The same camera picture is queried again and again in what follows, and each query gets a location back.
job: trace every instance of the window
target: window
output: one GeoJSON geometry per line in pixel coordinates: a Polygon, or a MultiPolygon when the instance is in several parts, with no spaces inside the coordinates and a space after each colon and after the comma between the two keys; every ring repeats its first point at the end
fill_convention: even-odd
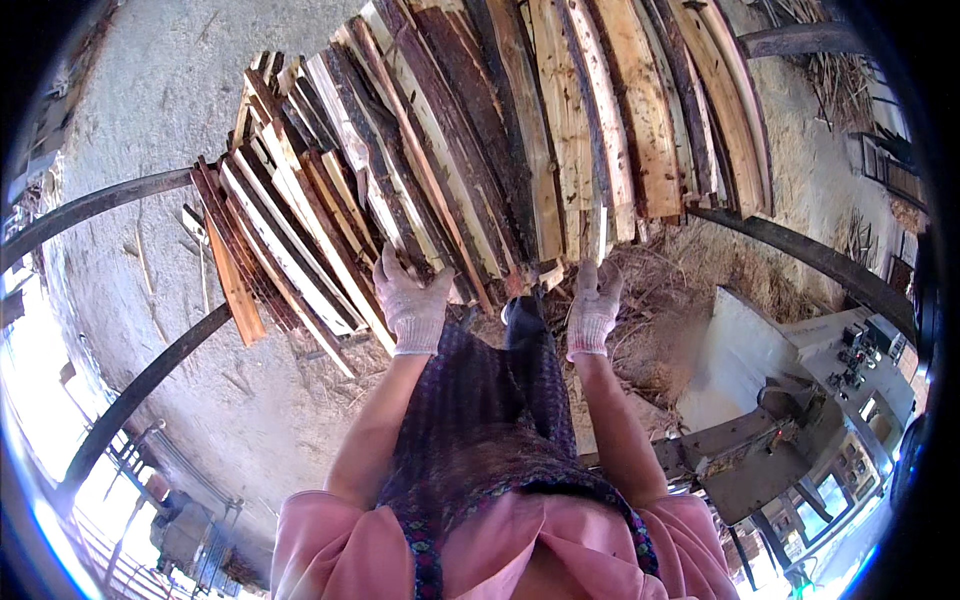
{"type": "MultiPolygon", "coordinates": [[[[824,499],[824,505],[827,507],[827,512],[830,513],[833,520],[836,520],[843,512],[850,508],[850,503],[847,502],[843,490],[840,489],[839,482],[837,482],[836,477],[833,475],[828,475],[827,479],[817,486],[817,492],[819,492],[820,496],[824,499]]],[[[811,540],[820,535],[829,525],[829,523],[820,518],[817,512],[806,502],[797,507],[797,513],[800,514],[800,518],[804,521],[806,535],[811,540]]]]}

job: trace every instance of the wooden plank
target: wooden plank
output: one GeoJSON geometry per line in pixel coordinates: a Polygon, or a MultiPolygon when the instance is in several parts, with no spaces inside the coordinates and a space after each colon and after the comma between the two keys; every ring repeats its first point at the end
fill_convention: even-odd
{"type": "MultiPolygon", "coordinates": [[[[354,22],[362,23],[363,21],[354,19],[354,22]]],[[[438,222],[433,208],[424,198],[410,163],[403,153],[402,140],[396,119],[378,99],[370,94],[368,90],[372,88],[371,82],[366,80],[363,72],[358,68],[353,68],[348,51],[339,43],[331,43],[330,50],[333,55],[338,57],[340,72],[346,76],[347,85],[352,87],[360,108],[369,120],[370,130],[375,134],[375,140],[372,141],[377,145],[377,148],[372,150],[379,151],[383,156],[393,179],[392,183],[397,192],[397,199],[402,204],[403,212],[411,230],[423,250],[425,261],[436,273],[445,266],[453,267],[462,273],[464,266],[458,260],[459,256],[451,252],[452,245],[446,232],[438,222]]],[[[421,277],[426,277],[426,275],[427,273],[420,273],[421,277]]],[[[460,303],[466,303],[474,296],[469,286],[465,284],[462,278],[454,278],[454,287],[460,303]]]]}
{"type": "Polygon", "coordinates": [[[301,157],[301,161],[306,167],[307,176],[313,183],[314,189],[319,192],[320,199],[324,202],[324,208],[333,220],[337,223],[340,231],[344,234],[344,239],[353,250],[354,261],[362,261],[373,273],[373,263],[376,260],[376,254],[373,249],[367,245],[360,227],[353,221],[352,215],[347,210],[347,205],[340,197],[340,193],[333,186],[330,175],[326,172],[326,167],[320,158],[320,153],[311,148],[306,155],[301,157]]]}
{"type": "Polygon", "coordinates": [[[363,318],[353,307],[344,292],[333,279],[333,269],[326,257],[317,247],[316,242],[306,232],[300,220],[294,216],[290,206],[283,200],[275,186],[270,184],[271,178],[266,169],[256,160],[249,146],[241,146],[233,152],[233,164],[239,167],[247,183],[250,184],[260,202],[270,211],[274,221],[282,229],[287,238],[294,244],[297,253],[307,262],[307,265],[324,284],[322,292],[327,300],[336,307],[336,311],[351,327],[365,326],[363,318]]]}
{"type": "Polygon", "coordinates": [[[746,60],[740,54],[736,37],[734,37],[727,19],[720,12],[715,0],[706,0],[706,2],[699,4],[696,13],[701,18],[701,22],[707,26],[710,37],[713,38],[723,61],[727,64],[727,69],[733,79],[733,85],[740,97],[740,103],[747,116],[750,136],[754,141],[756,164],[760,172],[760,182],[763,189],[760,212],[773,217],[775,211],[770,145],[767,142],[767,127],[763,120],[763,112],[760,110],[760,102],[756,96],[754,79],[750,75],[750,69],[747,68],[746,60]]]}
{"type": "MultiPolygon", "coordinates": [[[[581,211],[600,206],[599,198],[593,196],[593,159],[587,114],[582,108],[573,58],[567,49],[564,29],[553,8],[553,0],[531,0],[530,15],[537,47],[540,89],[557,156],[566,258],[570,262],[579,262],[581,245],[588,240],[583,234],[585,215],[581,215],[581,211]]],[[[594,249],[592,253],[598,255],[599,251],[594,249]]]]}
{"type": "Polygon", "coordinates": [[[853,25],[840,21],[793,23],[745,34],[736,41],[747,59],[818,52],[870,54],[853,25]]]}
{"type": "Polygon", "coordinates": [[[516,225],[520,254],[530,260],[537,253],[531,173],[513,108],[513,93],[502,68],[497,70],[500,57],[492,33],[489,43],[481,48],[481,42],[487,40],[474,31],[461,0],[418,0],[410,8],[445,80],[456,82],[450,90],[460,101],[500,181],[516,225]]]}
{"type": "Polygon", "coordinates": [[[271,123],[264,129],[263,138],[276,162],[276,169],[286,180],[290,189],[294,201],[294,205],[291,206],[294,214],[317,241],[341,285],[347,291],[350,301],[370,326],[373,336],[392,355],[396,342],[387,331],[380,306],[373,294],[363,289],[358,283],[363,281],[362,276],[356,266],[346,259],[349,253],[337,235],[336,228],[323,211],[297,155],[290,146],[286,133],[277,123],[271,123]]]}
{"type": "Polygon", "coordinates": [[[321,146],[328,150],[335,150],[340,148],[340,143],[337,140],[333,125],[330,123],[330,116],[324,110],[324,104],[321,102],[320,96],[317,95],[317,90],[304,76],[305,71],[303,69],[305,66],[305,63],[300,66],[300,76],[297,77],[295,88],[318,119],[320,128],[316,131],[316,134],[319,136],[321,146]]]}
{"type": "MultiPolygon", "coordinates": [[[[240,277],[243,278],[244,284],[251,290],[255,298],[262,300],[265,304],[272,304],[274,294],[272,293],[269,282],[266,280],[266,275],[259,268],[256,261],[253,260],[250,249],[247,248],[247,245],[240,239],[235,224],[229,216],[227,216],[224,209],[226,195],[217,175],[206,166],[203,156],[199,156],[198,162],[194,163],[194,165],[200,170],[201,175],[206,181],[207,189],[210,191],[210,196],[206,198],[201,196],[204,210],[206,214],[210,216],[214,227],[217,228],[220,239],[223,240],[230,252],[230,256],[233,257],[240,277]]],[[[271,306],[271,316],[276,317],[276,315],[273,314],[273,310],[274,308],[271,306]]]]}
{"type": "Polygon", "coordinates": [[[240,230],[250,243],[251,248],[253,248],[253,253],[260,261],[264,271],[266,271],[276,288],[280,291],[280,294],[282,294],[290,306],[293,307],[294,312],[297,313],[297,316],[303,322],[303,326],[306,327],[306,330],[309,331],[311,335],[313,335],[313,337],[317,340],[317,343],[320,344],[320,347],[324,349],[324,351],[333,360],[333,363],[340,369],[340,371],[343,372],[343,374],[347,377],[350,377],[351,379],[354,378],[356,375],[353,373],[353,369],[340,353],[340,343],[337,341],[336,337],[334,337],[333,333],[329,330],[326,324],[317,318],[317,316],[310,309],[310,306],[307,305],[296,289],[294,289],[293,284],[280,270],[279,265],[263,245],[262,240],[257,238],[256,234],[253,232],[253,226],[250,221],[250,217],[245,214],[243,210],[239,210],[238,207],[232,206],[232,204],[229,204],[228,207],[230,207],[237,216],[240,223],[240,230]]]}
{"type": "MultiPolygon", "coordinates": [[[[462,108],[416,30],[411,15],[397,0],[374,0],[373,5],[375,14],[385,28],[379,33],[372,27],[373,36],[383,48],[386,40],[379,37],[384,33],[389,35],[397,49],[390,58],[396,55],[404,57],[407,72],[419,87],[421,104],[415,106],[423,110],[418,115],[420,123],[430,132],[434,151],[443,152],[445,148],[448,153],[449,166],[461,181],[462,187],[458,191],[466,193],[467,202],[462,208],[469,219],[475,216],[472,225],[478,226],[477,233],[490,242],[497,268],[492,274],[503,276],[514,268],[518,247],[514,233],[507,224],[508,209],[499,182],[491,172],[462,108]]],[[[393,67],[396,75],[397,64],[394,63],[393,67]]],[[[404,91],[412,94],[414,88],[404,91]]],[[[478,237],[477,233],[474,233],[474,239],[478,237]]]]}
{"type": "Polygon", "coordinates": [[[282,226],[276,222],[270,209],[253,191],[240,169],[229,157],[224,161],[224,174],[233,190],[234,198],[248,215],[253,232],[259,236],[280,270],[300,290],[313,311],[324,320],[334,335],[352,333],[356,325],[348,324],[347,320],[341,316],[337,307],[324,293],[326,286],[318,274],[307,264],[307,259],[300,253],[293,240],[286,235],[282,226]]]}
{"type": "Polygon", "coordinates": [[[267,330],[260,321],[260,315],[256,312],[256,305],[253,303],[253,295],[243,284],[240,274],[237,272],[233,259],[227,252],[227,246],[220,239],[216,227],[210,222],[207,215],[206,232],[210,239],[210,249],[213,251],[213,260],[217,265],[217,277],[220,278],[220,285],[224,290],[224,298],[230,307],[230,314],[233,315],[233,321],[237,325],[237,332],[240,334],[240,341],[246,347],[252,346],[254,342],[267,335],[267,330]]]}
{"type": "Polygon", "coordinates": [[[670,61],[666,56],[666,50],[660,42],[659,29],[654,25],[653,18],[642,3],[634,2],[634,15],[639,20],[643,33],[646,35],[654,65],[657,68],[658,75],[660,75],[663,94],[670,109],[681,197],[686,194],[697,195],[700,188],[697,183],[693,151],[690,149],[690,139],[686,131],[684,106],[677,90],[673,70],[670,68],[670,61]]]}
{"type": "Polygon", "coordinates": [[[364,243],[370,247],[372,252],[371,256],[377,258],[380,252],[377,245],[373,242],[370,229],[367,227],[367,216],[360,210],[360,206],[357,205],[356,200],[353,198],[353,192],[350,191],[350,186],[344,178],[344,167],[340,164],[340,158],[338,158],[334,152],[327,152],[321,156],[321,161],[324,163],[326,173],[330,177],[330,180],[333,181],[333,186],[336,188],[337,193],[340,194],[341,200],[347,206],[350,217],[360,229],[364,243]]]}
{"type": "Polygon", "coordinates": [[[564,226],[560,220],[555,157],[543,118],[539,82],[531,64],[526,26],[513,0],[473,0],[471,5],[474,13],[485,8],[492,24],[530,171],[538,257],[540,262],[552,260],[564,252],[564,226]]]}
{"type": "Polygon", "coordinates": [[[644,218],[679,215],[683,206],[670,108],[646,34],[632,3],[593,0],[590,6],[624,117],[638,212],[644,218]]]}
{"type": "Polygon", "coordinates": [[[326,76],[334,84],[333,92],[337,95],[349,119],[352,130],[363,144],[362,152],[366,157],[367,185],[370,189],[378,190],[378,194],[369,198],[371,206],[377,214],[389,214],[391,223],[396,228],[399,239],[402,241],[401,252],[409,258],[418,273],[425,273],[427,259],[425,248],[420,244],[417,233],[414,231],[408,215],[403,207],[402,191],[397,188],[394,174],[387,164],[380,140],[373,129],[370,116],[364,111],[357,98],[354,85],[348,80],[353,72],[353,66],[344,56],[343,48],[331,44],[319,54],[326,76]]]}
{"type": "Polygon", "coordinates": [[[678,99],[683,106],[683,122],[686,124],[693,175],[696,177],[696,185],[691,185],[690,189],[706,195],[716,191],[716,179],[709,178],[713,163],[708,155],[712,142],[706,130],[707,115],[700,110],[697,103],[695,82],[698,78],[696,74],[691,75],[687,68],[684,36],[668,2],[669,0],[634,0],[637,13],[648,15],[651,25],[657,30],[657,38],[676,85],[678,99]]]}
{"type": "Polygon", "coordinates": [[[356,174],[360,188],[360,201],[366,201],[370,207],[374,220],[379,225],[383,237],[389,240],[394,248],[406,253],[406,240],[400,234],[400,224],[396,222],[383,190],[380,189],[377,178],[372,174],[371,156],[367,142],[357,131],[350,119],[347,107],[344,104],[348,97],[341,97],[341,89],[330,78],[326,64],[320,55],[306,62],[307,73],[316,86],[323,108],[330,116],[331,125],[340,140],[340,148],[356,174]]]}
{"type": "MultiPolygon", "coordinates": [[[[393,45],[393,39],[386,30],[383,21],[372,5],[368,5],[366,8],[369,9],[369,14],[365,21],[370,26],[371,33],[376,30],[376,33],[373,34],[375,45],[380,48],[390,48],[393,45]]],[[[467,186],[453,164],[446,139],[439,131],[433,109],[427,104],[426,95],[413,77],[406,58],[399,52],[392,52],[386,56],[381,53],[379,56],[382,56],[382,61],[390,71],[389,80],[393,82],[396,97],[403,106],[401,113],[406,115],[410,128],[416,138],[420,140],[420,147],[425,152],[429,169],[421,171],[419,175],[426,189],[430,190],[431,202],[437,198],[432,190],[432,178],[441,189],[442,195],[439,198],[449,199],[448,202],[444,200],[446,209],[455,217],[456,223],[456,229],[452,228],[449,232],[451,235],[459,236],[463,241],[463,246],[458,245],[458,250],[462,248],[468,253],[465,261],[468,265],[475,265],[474,272],[477,279],[486,283],[488,277],[501,277],[508,266],[505,264],[502,253],[499,256],[497,255],[497,250],[500,247],[496,243],[496,238],[499,233],[494,231],[492,236],[489,236],[489,230],[481,226],[474,211],[474,206],[470,201],[467,186]]],[[[410,139],[409,137],[405,138],[405,142],[410,148],[415,148],[415,146],[410,145],[410,139]]],[[[415,160],[420,160],[420,157],[415,156],[415,160]]],[[[435,204],[435,210],[437,210],[437,207],[440,208],[439,212],[443,214],[443,205],[435,204]]]]}
{"type": "Polygon", "coordinates": [[[564,26],[589,122],[594,182],[614,223],[611,238],[614,242],[627,242],[636,233],[634,185],[627,135],[607,59],[584,3],[561,2],[555,7],[564,26]]]}
{"type": "Polygon", "coordinates": [[[448,203],[446,200],[446,195],[440,187],[440,183],[420,142],[420,136],[414,130],[411,116],[406,110],[406,106],[401,102],[394,82],[387,71],[387,66],[383,62],[380,52],[376,47],[376,42],[373,39],[369,25],[366,21],[354,20],[351,22],[351,32],[365,59],[366,65],[370,68],[373,77],[381,87],[382,93],[390,103],[394,115],[396,115],[400,135],[403,137],[408,152],[413,157],[416,175],[424,184],[424,191],[433,210],[444,220],[450,241],[456,248],[456,252],[460,255],[461,260],[457,261],[457,263],[463,265],[463,268],[466,270],[467,277],[473,288],[473,293],[476,295],[481,307],[489,314],[492,314],[493,307],[490,298],[487,296],[483,281],[476,271],[470,251],[461,235],[460,227],[463,225],[463,220],[460,219],[458,221],[458,217],[461,216],[459,207],[455,204],[448,203]]]}
{"type": "Polygon", "coordinates": [[[716,110],[730,156],[740,216],[746,219],[763,212],[765,206],[763,177],[750,120],[730,69],[700,15],[685,8],[683,0],[669,0],[669,4],[716,110]]]}

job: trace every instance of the forearm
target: forearm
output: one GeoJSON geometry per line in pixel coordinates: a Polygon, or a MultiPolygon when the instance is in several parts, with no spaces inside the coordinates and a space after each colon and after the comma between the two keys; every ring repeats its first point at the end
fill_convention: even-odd
{"type": "Polygon", "coordinates": [[[613,368],[601,354],[575,354],[597,441],[600,466],[634,508],[643,508],[666,495],[666,477],[650,434],[636,407],[620,389],[613,368]]]}
{"type": "Polygon", "coordinates": [[[430,356],[399,354],[347,432],[324,489],[372,508],[390,468],[410,395],[430,356]]]}

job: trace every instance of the dark floral apron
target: dark floral apron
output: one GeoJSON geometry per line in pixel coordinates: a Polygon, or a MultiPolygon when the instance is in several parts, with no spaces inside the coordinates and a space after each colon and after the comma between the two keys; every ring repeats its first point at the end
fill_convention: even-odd
{"type": "Polygon", "coordinates": [[[508,348],[446,325],[410,399],[377,504],[394,511],[413,551],[414,597],[442,597],[446,535],[506,492],[563,493],[614,507],[633,535],[640,568],[656,576],[643,521],[577,461],[552,336],[541,325],[522,340],[508,336],[508,348]]]}

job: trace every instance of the person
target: person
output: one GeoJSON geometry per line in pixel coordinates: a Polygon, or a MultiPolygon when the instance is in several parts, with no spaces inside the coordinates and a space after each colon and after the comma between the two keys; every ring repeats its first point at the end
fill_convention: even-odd
{"type": "Polygon", "coordinates": [[[396,355],[322,491],[283,504],[275,600],[736,598],[713,519],[667,482],[607,358],[623,277],[583,263],[566,359],[603,476],[580,466],[541,294],[512,299],[505,349],[444,324],[449,268],[420,287],[391,246],[374,270],[396,355]]]}

